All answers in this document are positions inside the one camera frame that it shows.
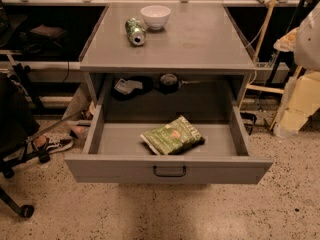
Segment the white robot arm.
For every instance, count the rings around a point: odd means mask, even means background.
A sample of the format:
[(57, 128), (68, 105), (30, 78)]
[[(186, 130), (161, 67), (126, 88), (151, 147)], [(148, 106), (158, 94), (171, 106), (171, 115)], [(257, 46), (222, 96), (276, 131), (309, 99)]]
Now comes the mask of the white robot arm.
[(306, 70), (299, 78), (289, 78), (275, 117), (274, 134), (286, 138), (297, 134), (320, 108), (320, 4), (274, 47), (292, 51), (295, 64)]

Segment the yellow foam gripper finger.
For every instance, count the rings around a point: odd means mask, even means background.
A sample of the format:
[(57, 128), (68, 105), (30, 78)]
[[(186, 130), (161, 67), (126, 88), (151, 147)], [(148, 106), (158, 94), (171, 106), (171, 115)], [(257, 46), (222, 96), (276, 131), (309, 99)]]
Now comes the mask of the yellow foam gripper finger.
[(278, 137), (296, 135), (309, 117), (320, 108), (320, 72), (306, 71), (291, 77), (275, 118), (273, 132)]

